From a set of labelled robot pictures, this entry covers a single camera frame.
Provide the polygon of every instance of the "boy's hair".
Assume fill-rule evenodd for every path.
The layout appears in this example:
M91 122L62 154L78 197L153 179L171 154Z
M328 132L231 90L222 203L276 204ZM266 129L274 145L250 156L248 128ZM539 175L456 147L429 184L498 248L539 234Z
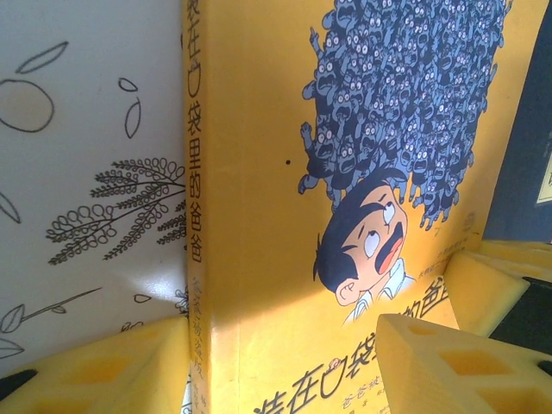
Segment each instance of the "boy's hair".
M405 175L397 169L387 168L374 171L351 190L337 206L324 231L322 242L318 236L317 257L313 266L313 279L317 275L324 286L335 292L345 280L358 279L353 258L346 254L343 243L354 228L370 213L383 210L383 206L374 203L361 206L364 199L377 188L389 185L388 179L406 181Z

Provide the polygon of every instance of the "boy's ear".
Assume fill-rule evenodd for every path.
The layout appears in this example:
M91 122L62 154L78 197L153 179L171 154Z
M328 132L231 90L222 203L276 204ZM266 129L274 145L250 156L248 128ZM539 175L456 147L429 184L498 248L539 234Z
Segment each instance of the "boy's ear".
M361 295L358 279L346 279L336 289L337 303L348 306L356 302Z

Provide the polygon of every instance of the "boy's open mouth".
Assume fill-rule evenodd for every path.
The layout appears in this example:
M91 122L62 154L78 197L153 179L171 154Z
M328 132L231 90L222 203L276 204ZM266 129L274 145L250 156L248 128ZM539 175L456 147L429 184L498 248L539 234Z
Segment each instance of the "boy's open mouth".
M399 250L401 245L403 244L404 235L405 234L403 233L403 224L401 222L398 222L395 226L393 234L391 235L387 243L383 245L378 255L376 256L375 267L378 274L385 274L389 270L389 266L391 265L391 260L393 259L393 256L395 255L395 253L397 253L397 250Z

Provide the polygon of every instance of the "cartoon boy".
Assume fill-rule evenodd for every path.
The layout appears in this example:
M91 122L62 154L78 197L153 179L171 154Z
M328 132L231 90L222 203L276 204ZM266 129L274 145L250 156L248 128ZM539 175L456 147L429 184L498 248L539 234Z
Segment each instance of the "cartoon boy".
M345 323L359 318L381 298L393 299L415 280L400 253L407 217L388 180L404 181L396 169L371 173L342 200L319 242L314 277L341 306L354 304Z

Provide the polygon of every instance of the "book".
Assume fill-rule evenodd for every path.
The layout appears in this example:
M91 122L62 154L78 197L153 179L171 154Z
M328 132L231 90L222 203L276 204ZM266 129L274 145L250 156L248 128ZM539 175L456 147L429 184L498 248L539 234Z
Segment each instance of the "book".
M546 5L184 3L194 412L389 411L377 316L456 326Z
M535 43L484 237L552 242L552 11Z

